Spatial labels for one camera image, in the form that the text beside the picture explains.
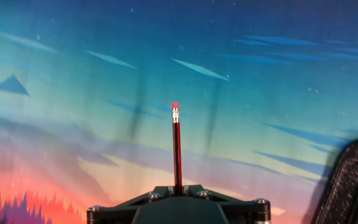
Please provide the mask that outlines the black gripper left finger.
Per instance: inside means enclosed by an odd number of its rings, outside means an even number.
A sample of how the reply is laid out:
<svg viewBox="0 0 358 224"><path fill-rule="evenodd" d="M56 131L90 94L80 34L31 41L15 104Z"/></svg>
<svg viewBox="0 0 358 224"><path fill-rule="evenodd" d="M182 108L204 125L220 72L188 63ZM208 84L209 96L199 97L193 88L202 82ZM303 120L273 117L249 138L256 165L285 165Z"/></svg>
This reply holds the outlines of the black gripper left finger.
<svg viewBox="0 0 358 224"><path fill-rule="evenodd" d="M152 191L113 207L94 205L86 211L87 224L131 223L138 209L175 195L174 186L157 186Z"/></svg>

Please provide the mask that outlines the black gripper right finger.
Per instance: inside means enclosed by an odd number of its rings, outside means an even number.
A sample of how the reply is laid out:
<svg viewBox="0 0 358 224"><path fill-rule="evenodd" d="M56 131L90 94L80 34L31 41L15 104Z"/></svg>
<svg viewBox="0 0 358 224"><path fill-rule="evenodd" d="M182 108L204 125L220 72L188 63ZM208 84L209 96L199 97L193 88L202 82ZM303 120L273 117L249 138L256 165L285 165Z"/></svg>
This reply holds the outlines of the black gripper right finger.
<svg viewBox="0 0 358 224"><path fill-rule="evenodd" d="M183 195L215 202L229 223L271 224L270 201L265 198L243 201L202 185L185 185Z"/></svg>

